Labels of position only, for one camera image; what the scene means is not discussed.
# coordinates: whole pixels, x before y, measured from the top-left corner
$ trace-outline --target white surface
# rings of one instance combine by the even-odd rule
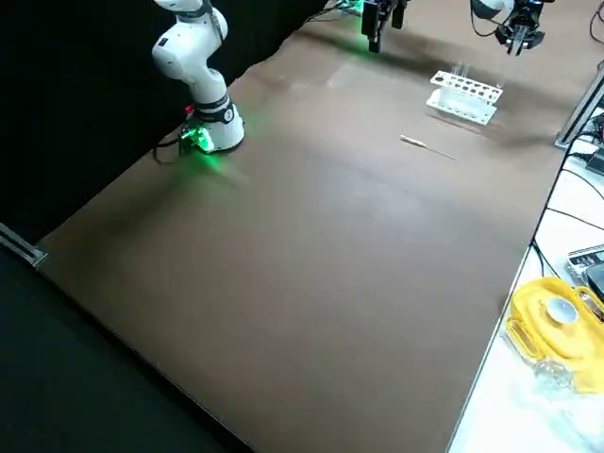
[[[589,143],[576,142],[570,152],[594,150]],[[585,177],[604,193],[604,177],[586,171],[584,165],[571,158],[564,168]],[[604,227],[604,200],[584,181],[566,172],[561,173],[548,206]],[[566,256],[581,248],[604,244],[604,231],[546,211],[536,239],[556,272],[575,285],[566,268]],[[540,276],[539,258],[530,250],[516,288]],[[449,452],[604,452],[604,395],[546,389],[539,384],[533,369],[508,340],[503,323],[495,334]]]

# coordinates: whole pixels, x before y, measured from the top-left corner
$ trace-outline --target black cable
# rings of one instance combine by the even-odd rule
[[[592,153],[570,153],[568,155],[569,158],[581,159],[584,162],[588,162],[593,156],[594,154]]]
[[[319,12],[317,12],[316,14],[311,15],[311,17],[309,17],[304,22],[305,23],[307,23],[307,22],[325,22],[325,21],[317,21],[316,18],[320,17],[320,16],[323,16],[323,15],[325,15],[325,14],[331,12],[331,11],[343,10],[343,8],[345,8],[347,4],[348,4],[348,2],[346,0],[340,0],[333,7],[323,8],[322,10],[320,10]]]
[[[493,30],[493,31],[490,31],[489,33],[480,33],[480,32],[479,32],[479,31],[476,29],[476,23],[474,22],[474,21],[475,21],[475,17],[474,17],[474,11],[472,10],[472,0],[470,0],[470,24],[472,24],[472,29],[474,30],[474,32],[475,32],[477,35],[479,35],[481,38],[487,38],[487,37],[489,37],[489,36],[493,36],[493,35],[496,33],[497,29],[498,29],[500,26],[502,26],[502,25],[504,25],[506,22],[508,22],[508,19],[510,19],[510,18],[512,17],[512,14],[513,14],[513,10],[512,10],[512,11],[510,11],[510,14],[508,15],[508,17],[506,17],[505,21],[503,21],[503,24],[499,24],[498,22],[496,22],[496,21],[494,21],[494,20],[492,20],[492,19],[489,19],[489,20],[488,20],[488,22],[491,22],[491,23],[493,23],[493,24],[497,24],[497,28],[496,28],[495,30]]]
[[[596,130],[585,130],[580,133],[579,138],[581,137],[591,137],[592,139],[602,141],[602,135],[599,133],[599,131]]]
[[[596,21],[596,17],[597,17],[600,22],[604,23],[604,18],[602,18],[602,9],[603,8],[604,8],[604,2],[601,2],[597,7],[596,12],[592,16],[592,19],[589,21],[589,36],[592,38],[592,40],[594,40],[595,42],[599,42],[600,44],[604,44],[604,41],[602,41],[600,38],[597,38],[596,35],[594,34],[594,22]]]
[[[173,144],[177,144],[178,143],[178,156],[180,156],[182,154],[182,147],[181,147],[181,143],[182,141],[180,140],[180,132],[178,132],[178,137],[176,137],[175,139],[172,139],[168,142],[164,142],[164,143],[158,143],[153,147],[153,150],[151,151],[151,156],[153,157],[153,160],[158,163],[159,165],[171,165],[173,163],[175,163],[177,161],[177,159],[173,159],[173,160],[161,160],[159,158],[159,148],[167,148],[168,146],[172,146]]]
[[[539,244],[537,244],[537,240],[533,239],[532,243],[533,243],[533,247],[535,247],[535,250],[541,256],[542,260],[545,261],[545,264],[547,264],[547,267],[551,270],[551,272],[553,272],[557,278],[562,279],[560,277],[560,274],[558,274],[558,272],[556,272],[556,269],[554,268],[554,266],[552,266],[551,263],[545,257],[544,252],[541,250],[541,247],[539,246]]]
[[[533,241],[533,244],[532,244],[532,249],[537,254],[537,258],[539,259],[539,263],[541,264],[541,277],[545,277],[544,257],[541,256],[541,254],[537,250],[537,247],[535,247],[535,242],[534,241]]]
[[[604,142],[604,113],[592,118],[592,123],[596,127],[597,140],[602,144]]]
[[[598,194],[598,196],[599,196],[600,198],[602,198],[602,200],[604,201],[604,195],[602,194],[602,192],[601,192],[601,191],[599,191],[599,190],[597,189],[597,187],[596,187],[594,184],[592,184],[591,182],[589,182],[589,181],[588,181],[586,178],[584,178],[584,177],[583,177],[583,176],[581,176],[580,174],[575,173],[575,172],[573,172],[572,170],[568,170],[568,169],[566,169],[566,168],[562,168],[562,169],[561,169],[561,172],[570,173],[571,175],[574,175],[575,177],[578,177],[579,179],[581,179],[581,180],[582,180],[582,181],[583,181],[585,184],[588,184],[588,185],[589,185],[589,186],[590,186],[592,189],[594,189],[594,191],[595,191],[595,192]]]
[[[580,217],[577,217],[576,215],[569,214],[568,212],[564,212],[563,210],[554,210],[553,208],[545,208],[545,209],[551,210],[552,212],[557,212],[558,214],[565,215],[566,217],[570,217],[571,219],[575,219],[575,220],[581,222],[582,224],[589,225],[590,227],[597,228],[599,230],[604,231],[604,226],[592,224],[591,222],[583,220]]]
[[[344,17],[346,17],[346,14],[342,14],[340,17],[334,17],[333,19],[312,19],[309,22],[336,22],[341,21]]]

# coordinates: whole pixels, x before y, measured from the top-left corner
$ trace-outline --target black backdrop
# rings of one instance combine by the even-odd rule
[[[227,83],[275,53],[326,0],[213,0]],[[6,2],[0,222],[35,243],[182,120],[187,89],[151,48],[174,21],[152,0]]]
[[[252,453],[0,247],[2,453]]]

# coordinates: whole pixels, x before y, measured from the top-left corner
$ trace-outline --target table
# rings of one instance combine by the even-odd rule
[[[576,141],[569,153],[593,153],[593,144]],[[604,193],[604,177],[568,158],[563,169],[589,180]],[[604,243],[604,231],[556,212],[577,216],[604,227],[604,200],[579,177],[561,171],[535,240],[555,272],[545,264],[545,275],[558,273],[575,285],[565,265],[569,252]],[[536,249],[527,249],[511,294],[539,278],[542,267]],[[449,453],[485,452],[601,452],[604,450],[604,395],[582,395],[540,385],[508,339],[505,320],[510,306],[487,349],[472,393],[449,445]]]
[[[247,135],[220,168],[141,159],[42,244],[43,272],[263,453],[443,453],[552,186],[601,48],[559,55],[589,49],[593,7],[551,10],[577,40],[519,59],[474,133],[431,116],[429,80],[458,59],[496,80],[507,56],[438,1],[377,57],[355,18],[305,25],[231,87]]]

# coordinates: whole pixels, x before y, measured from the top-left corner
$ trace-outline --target electronic device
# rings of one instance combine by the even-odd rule
[[[567,263],[570,274],[581,283],[587,284],[587,269],[604,263],[604,244],[569,253]]]
[[[208,57],[227,36],[225,17],[210,0],[154,1],[172,11],[176,23],[159,37],[153,59],[166,76],[189,85],[194,101],[181,138],[206,153],[235,148],[245,135],[243,119],[225,79],[208,67]]]
[[[604,176],[604,148],[597,148],[587,161],[585,168],[597,175]]]
[[[587,268],[585,279],[592,291],[601,301],[604,301],[604,262]]]

